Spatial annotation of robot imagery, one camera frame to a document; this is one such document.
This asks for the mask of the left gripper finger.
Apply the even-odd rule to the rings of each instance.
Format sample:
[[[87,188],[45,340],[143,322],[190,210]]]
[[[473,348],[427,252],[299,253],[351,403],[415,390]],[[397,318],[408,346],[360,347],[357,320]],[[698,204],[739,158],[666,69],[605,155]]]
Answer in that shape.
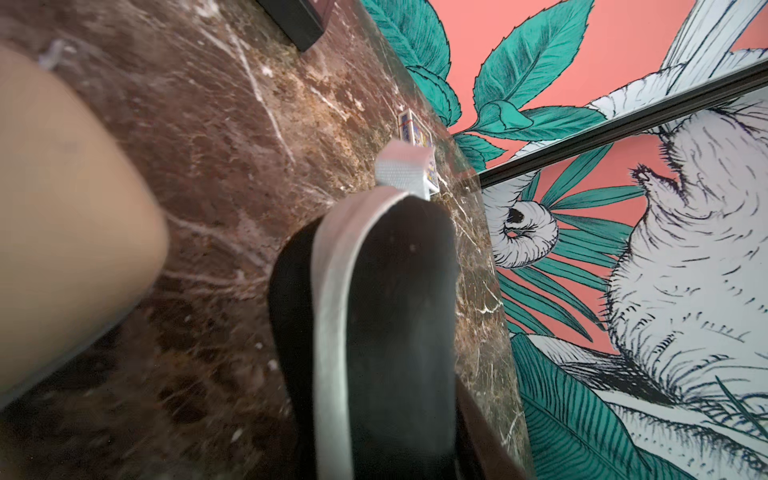
[[[526,479],[523,470],[492,432],[459,376],[456,376],[456,453],[461,479]]]

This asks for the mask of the grey umbrella case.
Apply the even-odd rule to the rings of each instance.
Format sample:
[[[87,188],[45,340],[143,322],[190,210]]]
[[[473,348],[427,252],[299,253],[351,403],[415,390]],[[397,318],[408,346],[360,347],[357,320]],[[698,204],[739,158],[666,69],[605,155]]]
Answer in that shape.
[[[389,142],[375,185],[282,248],[269,320],[300,479],[456,475],[454,224],[430,199],[431,147]]]

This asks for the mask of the white umbrella case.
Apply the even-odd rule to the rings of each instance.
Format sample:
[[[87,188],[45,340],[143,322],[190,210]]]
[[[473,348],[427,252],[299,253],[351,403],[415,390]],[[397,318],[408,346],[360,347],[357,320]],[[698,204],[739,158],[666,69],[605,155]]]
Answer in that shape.
[[[1,401],[118,324],[169,250],[161,208],[80,96],[1,51]]]

